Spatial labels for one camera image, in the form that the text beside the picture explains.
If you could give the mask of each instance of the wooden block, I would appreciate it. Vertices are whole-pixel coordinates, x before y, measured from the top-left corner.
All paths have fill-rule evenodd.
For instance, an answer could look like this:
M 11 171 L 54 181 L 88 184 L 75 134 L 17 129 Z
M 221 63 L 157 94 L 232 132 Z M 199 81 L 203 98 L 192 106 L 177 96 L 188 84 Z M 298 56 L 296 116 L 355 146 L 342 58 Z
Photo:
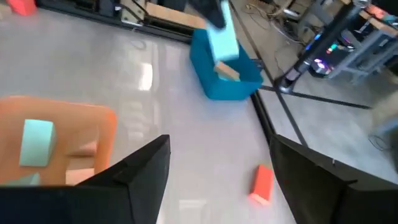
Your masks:
M 206 22 L 201 17 L 189 15 L 150 2 L 147 2 L 146 10 L 149 15 L 166 21 L 175 22 L 192 28 L 204 29 L 206 27 Z
M 65 183 L 67 185 L 76 185 L 92 176 L 94 176 L 94 168 L 67 170 Z
M 39 173 L 21 177 L 20 179 L 12 180 L 6 184 L 6 186 L 9 187 L 38 186 L 38 185 L 40 185 Z
M 85 157 L 71 157 L 67 170 L 89 169 L 94 168 L 95 158 L 91 156 Z
M 67 147 L 69 156 L 94 156 L 97 151 L 100 133 L 92 127 L 72 134 Z
M 218 73 L 218 75 L 222 78 L 228 80 L 239 80 L 239 72 L 233 70 L 228 65 L 224 64 L 223 62 L 218 62 L 217 65 L 214 67 L 214 71 Z
M 22 135 L 20 166 L 47 166 L 55 146 L 55 126 L 51 121 L 26 119 Z
M 259 165 L 254 180 L 253 190 L 249 196 L 261 205 L 268 205 L 273 185 L 273 171 L 263 165 Z
M 349 3 L 351 2 L 351 0 L 340 0 L 340 1 L 343 2 L 344 4 L 349 4 Z M 370 15 L 368 12 L 366 12 L 367 10 L 368 10 L 368 9 L 362 10 L 362 11 L 359 13 L 359 15 L 360 15 L 362 18 L 364 18 L 364 19 L 369 19 L 369 18 L 371 17 L 371 15 Z M 394 28 L 394 27 L 392 27 L 392 26 L 390 26 L 390 25 L 387 25 L 387 24 L 385 24 L 385 23 L 383 23 L 383 22 L 380 22 L 380 21 L 378 21 L 378 20 L 375 19 L 375 18 L 370 18 L 369 21 L 370 21 L 370 23 L 371 23 L 374 27 L 376 27 L 377 29 L 384 30 L 384 31 L 390 33 L 390 35 L 392 35 L 392 36 L 394 36 L 394 37 L 398 37 L 398 29 L 396 29 L 396 28 Z
M 0 20 L 11 15 L 11 13 L 12 13 L 11 7 L 9 7 L 6 3 L 0 2 Z

